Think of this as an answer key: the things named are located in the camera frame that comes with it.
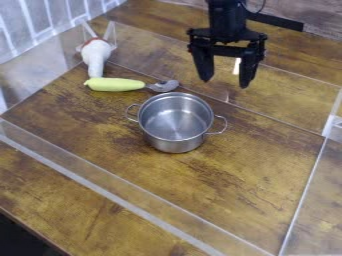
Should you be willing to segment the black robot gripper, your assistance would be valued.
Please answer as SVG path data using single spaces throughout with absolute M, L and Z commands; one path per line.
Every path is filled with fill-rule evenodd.
M 247 28 L 246 0 L 206 0 L 209 27 L 191 28 L 189 51 L 199 78 L 214 76 L 214 56 L 239 57 L 239 86 L 247 88 L 254 80 L 259 59 L 265 58 L 267 35 Z

